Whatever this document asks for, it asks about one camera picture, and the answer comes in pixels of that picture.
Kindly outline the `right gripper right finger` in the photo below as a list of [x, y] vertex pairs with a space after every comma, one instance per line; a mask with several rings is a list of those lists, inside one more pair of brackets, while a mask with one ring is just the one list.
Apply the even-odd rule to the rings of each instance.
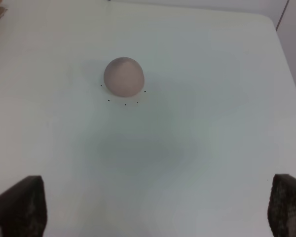
[[274, 237], [296, 237], [296, 178], [273, 177], [267, 219]]

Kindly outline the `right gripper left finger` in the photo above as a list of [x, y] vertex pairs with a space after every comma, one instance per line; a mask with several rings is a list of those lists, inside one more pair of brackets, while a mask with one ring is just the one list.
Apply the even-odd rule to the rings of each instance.
[[0, 237], [41, 237], [46, 225], [41, 176], [28, 176], [0, 194]]

